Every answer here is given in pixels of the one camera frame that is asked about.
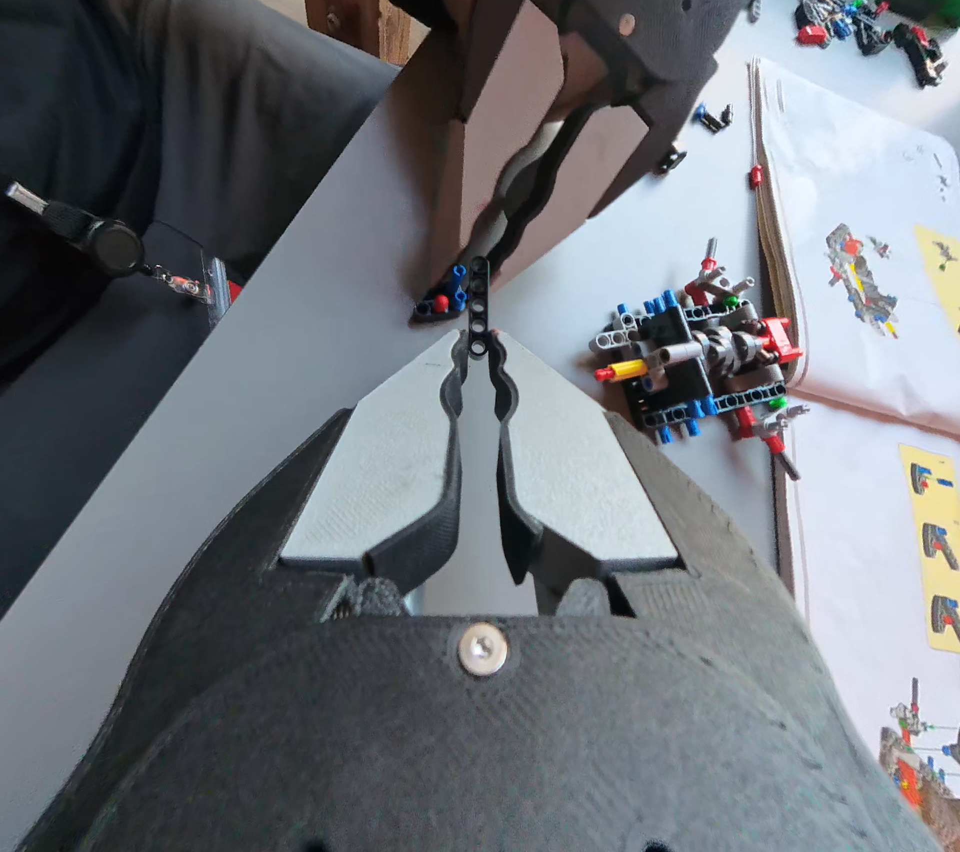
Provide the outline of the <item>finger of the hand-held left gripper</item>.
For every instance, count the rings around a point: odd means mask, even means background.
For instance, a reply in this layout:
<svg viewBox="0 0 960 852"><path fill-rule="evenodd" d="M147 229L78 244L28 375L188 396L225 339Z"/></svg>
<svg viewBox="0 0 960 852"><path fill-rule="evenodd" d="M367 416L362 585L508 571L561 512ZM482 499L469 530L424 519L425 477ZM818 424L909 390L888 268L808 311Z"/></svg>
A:
<svg viewBox="0 0 960 852"><path fill-rule="evenodd" d="M510 283L579 229L648 132L632 108L570 114L490 252L491 286Z"/></svg>
<svg viewBox="0 0 960 852"><path fill-rule="evenodd" d="M510 186L532 160L564 70L556 24L521 0L474 105L462 106L462 117L448 125L430 221L428 290L502 237Z"/></svg>

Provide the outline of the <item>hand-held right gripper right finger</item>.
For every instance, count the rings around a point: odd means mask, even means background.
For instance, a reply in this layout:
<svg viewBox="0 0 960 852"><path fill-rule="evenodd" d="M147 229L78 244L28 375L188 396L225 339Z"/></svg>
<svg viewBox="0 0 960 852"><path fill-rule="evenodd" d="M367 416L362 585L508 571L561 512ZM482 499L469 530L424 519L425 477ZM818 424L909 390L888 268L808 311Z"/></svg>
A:
<svg viewBox="0 0 960 852"><path fill-rule="evenodd" d="M490 336L496 488L515 584L678 566L680 556L605 410L501 331Z"/></svg>

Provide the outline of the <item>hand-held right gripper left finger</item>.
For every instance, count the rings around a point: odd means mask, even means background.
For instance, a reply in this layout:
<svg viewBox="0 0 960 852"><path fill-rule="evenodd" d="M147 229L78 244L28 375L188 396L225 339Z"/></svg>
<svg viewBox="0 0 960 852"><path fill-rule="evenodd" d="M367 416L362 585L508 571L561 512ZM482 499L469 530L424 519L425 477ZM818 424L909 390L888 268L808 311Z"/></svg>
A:
<svg viewBox="0 0 960 852"><path fill-rule="evenodd" d="M295 568L420 587L459 536L464 332L450 332L350 412L279 552Z"/></svg>

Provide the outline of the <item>black triangular lego piece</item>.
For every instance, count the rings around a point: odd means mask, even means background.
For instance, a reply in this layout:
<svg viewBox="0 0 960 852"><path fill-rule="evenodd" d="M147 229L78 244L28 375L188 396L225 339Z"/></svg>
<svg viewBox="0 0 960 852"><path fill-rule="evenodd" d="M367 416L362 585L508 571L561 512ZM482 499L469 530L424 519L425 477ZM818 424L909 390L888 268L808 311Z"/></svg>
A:
<svg viewBox="0 0 960 852"><path fill-rule="evenodd" d="M410 321L418 325L456 318L466 310L468 302L467 268L454 264L415 303Z"/></svg>

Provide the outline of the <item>black straight lego beam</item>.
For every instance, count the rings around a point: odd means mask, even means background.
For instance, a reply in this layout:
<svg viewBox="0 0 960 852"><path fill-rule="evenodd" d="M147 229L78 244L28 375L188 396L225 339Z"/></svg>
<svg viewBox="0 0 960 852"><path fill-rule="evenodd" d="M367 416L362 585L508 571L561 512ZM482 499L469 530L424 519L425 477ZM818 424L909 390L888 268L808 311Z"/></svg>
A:
<svg viewBox="0 0 960 852"><path fill-rule="evenodd" d="M471 259L466 274L467 342L470 356L485 358L490 346L490 264L486 257Z"/></svg>

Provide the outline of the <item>lego chassis assembly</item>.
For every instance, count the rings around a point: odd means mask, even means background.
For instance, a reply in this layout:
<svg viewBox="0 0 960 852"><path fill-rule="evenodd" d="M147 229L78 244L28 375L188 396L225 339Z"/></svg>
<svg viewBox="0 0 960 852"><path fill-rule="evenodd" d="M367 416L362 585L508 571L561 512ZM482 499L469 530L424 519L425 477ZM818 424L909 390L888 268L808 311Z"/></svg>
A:
<svg viewBox="0 0 960 852"><path fill-rule="evenodd" d="M735 437L762 442L786 477L801 475L786 448L789 424L810 411L787 396L786 370L803 358L791 319L763 317L748 276L732 282L711 237L694 278L645 300L620 303L590 342L599 383L619 384L633 424L659 443L691 438L701 422L728 417Z"/></svg>

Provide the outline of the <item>lego instruction booklet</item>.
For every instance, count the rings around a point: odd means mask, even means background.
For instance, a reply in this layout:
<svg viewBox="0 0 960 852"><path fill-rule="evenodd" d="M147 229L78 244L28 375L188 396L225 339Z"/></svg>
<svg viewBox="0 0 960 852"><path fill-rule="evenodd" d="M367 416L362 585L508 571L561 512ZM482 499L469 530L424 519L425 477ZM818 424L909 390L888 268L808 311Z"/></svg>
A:
<svg viewBox="0 0 960 852"><path fill-rule="evenodd" d="M781 573L870 752L958 850L958 157L750 64L757 221L801 357Z"/></svg>

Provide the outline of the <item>pile of loose lego pieces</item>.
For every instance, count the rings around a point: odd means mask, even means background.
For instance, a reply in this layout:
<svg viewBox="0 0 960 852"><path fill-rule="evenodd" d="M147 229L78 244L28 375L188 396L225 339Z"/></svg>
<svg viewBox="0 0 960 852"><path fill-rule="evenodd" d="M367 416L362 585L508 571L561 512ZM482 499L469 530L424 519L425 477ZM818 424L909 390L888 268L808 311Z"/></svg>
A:
<svg viewBox="0 0 960 852"><path fill-rule="evenodd" d="M751 23L759 20L763 0L748 0ZM890 11L886 0L797 0L793 12L794 43L826 49L835 42L853 42L859 54L877 56L897 49L907 59L919 88L939 86L949 65L942 44L924 27L897 20L884 26Z"/></svg>

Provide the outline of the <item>person's grey trousers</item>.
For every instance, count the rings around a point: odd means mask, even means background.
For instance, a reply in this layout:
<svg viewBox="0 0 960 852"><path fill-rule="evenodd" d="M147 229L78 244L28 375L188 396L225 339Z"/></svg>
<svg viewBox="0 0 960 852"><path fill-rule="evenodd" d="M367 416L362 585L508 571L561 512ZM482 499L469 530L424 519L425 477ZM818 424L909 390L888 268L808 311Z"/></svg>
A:
<svg viewBox="0 0 960 852"><path fill-rule="evenodd" d="M244 283L394 71L258 0L139 0L136 26L160 105L148 257L193 274L204 250ZM2 390L3 613L210 332L154 279L111 280Z"/></svg>

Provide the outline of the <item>black badge reel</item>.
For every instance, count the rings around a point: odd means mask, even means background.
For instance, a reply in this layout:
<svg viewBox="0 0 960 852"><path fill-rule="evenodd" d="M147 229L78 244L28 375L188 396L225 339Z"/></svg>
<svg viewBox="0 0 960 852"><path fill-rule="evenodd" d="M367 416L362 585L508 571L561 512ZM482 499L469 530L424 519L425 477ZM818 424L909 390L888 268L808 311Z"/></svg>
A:
<svg viewBox="0 0 960 852"><path fill-rule="evenodd" d="M78 249L111 279L150 271L140 237L119 221L93 218L78 241Z"/></svg>

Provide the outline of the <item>person's black jacket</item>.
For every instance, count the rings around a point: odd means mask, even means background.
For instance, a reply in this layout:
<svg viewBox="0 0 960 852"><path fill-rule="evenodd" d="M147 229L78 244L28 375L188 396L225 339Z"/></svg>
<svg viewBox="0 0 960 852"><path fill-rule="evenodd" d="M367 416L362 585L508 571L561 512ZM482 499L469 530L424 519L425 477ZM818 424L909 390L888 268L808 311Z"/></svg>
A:
<svg viewBox="0 0 960 852"><path fill-rule="evenodd" d="M138 3L1 2L2 390L111 281L7 187L119 222L138 239L154 220L161 106L138 52Z"/></svg>

